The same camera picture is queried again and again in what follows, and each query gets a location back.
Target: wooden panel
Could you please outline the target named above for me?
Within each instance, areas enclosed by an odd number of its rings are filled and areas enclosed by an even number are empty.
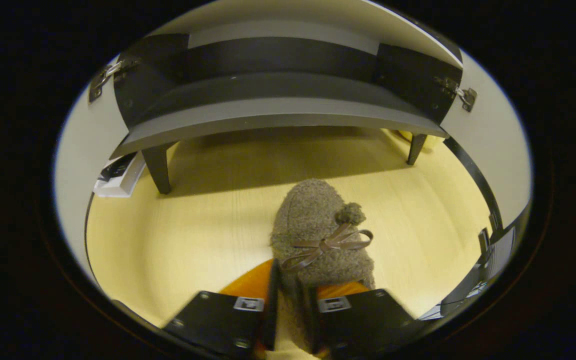
[[[198,290],[217,292],[272,257],[270,232],[297,182],[321,178],[360,203],[375,240],[377,287],[413,316],[439,303],[480,256],[487,205],[443,143],[407,166],[409,142],[390,130],[291,127],[185,140],[168,150],[173,189],[147,170],[131,198],[95,198],[87,228],[94,275],[118,299],[163,326]],[[279,313],[271,359],[298,350]]]

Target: metal latch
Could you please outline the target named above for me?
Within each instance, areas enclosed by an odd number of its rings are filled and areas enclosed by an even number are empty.
[[[475,106],[475,100],[477,100],[477,91],[472,88],[467,90],[460,89],[459,84],[449,77],[440,79],[439,77],[435,76],[433,80],[435,83],[441,86],[441,92],[450,95],[453,99],[455,98],[455,95],[459,96],[463,102],[461,107],[464,110],[467,112],[473,110],[473,107]]]
[[[88,102],[92,103],[101,96],[102,87],[104,84],[110,80],[110,77],[119,71],[124,71],[126,69],[132,68],[133,66],[140,63],[139,59],[134,59],[131,61],[121,60],[116,64],[106,65],[101,71],[99,71],[92,81],[90,81],[90,91],[88,92]]]

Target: screw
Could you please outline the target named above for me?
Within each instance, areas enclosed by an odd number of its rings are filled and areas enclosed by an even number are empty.
[[[248,349],[250,347],[250,342],[246,339],[241,338],[241,337],[238,337],[237,339],[235,339],[235,341],[233,343],[235,344],[236,347],[240,347],[242,349]]]

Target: brown ribbon bow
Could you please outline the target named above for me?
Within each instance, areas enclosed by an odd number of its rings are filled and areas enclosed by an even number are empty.
[[[312,262],[317,260],[320,255],[326,253],[326,251],[330,251],[332,249],[342,249],[342,250],[359,250],[363,249],[366,246],[369,246],[371,242],[373,242],[373,233],[369,230],[358,230],[354,232],[350,232],[348,234],[342,233],[351,226],[350,223],[343,223],[339,225],[339,227],[328,237],[325,237],[319,241],[297,241],[292,244],[293,248],[313,248],[311,250],[304,251],[304,253],[300,253],[299,255],[290,256],[284,259],[281,262],[281,269],[284,271],[299,271]],[[347,239],[352,237],[355,234],[364,234],[368,237],[366,241],[352,241],[352,242],[345,242]],[[292,266],[288,266],[288,262],[293,259],[297,258],[305,258],[297,264],[293,264]]]

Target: light wooden floor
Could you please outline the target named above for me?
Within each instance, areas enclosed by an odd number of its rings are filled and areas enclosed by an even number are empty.
[[[144,170],[131,198],[93,199],[87,251],[103,290],[164,326],[199,290],[219,291],[270,259],[270,232],[290,188],[327,180],[360,203],[375,240],[377,287],[413,316],[443,299],[480,256],[487,205],[443,143],[407,166],[409,143],[390,130],[263,129],[199,137],[168,150],[173,191]],[[279,318],[272,359],[310,358]]]

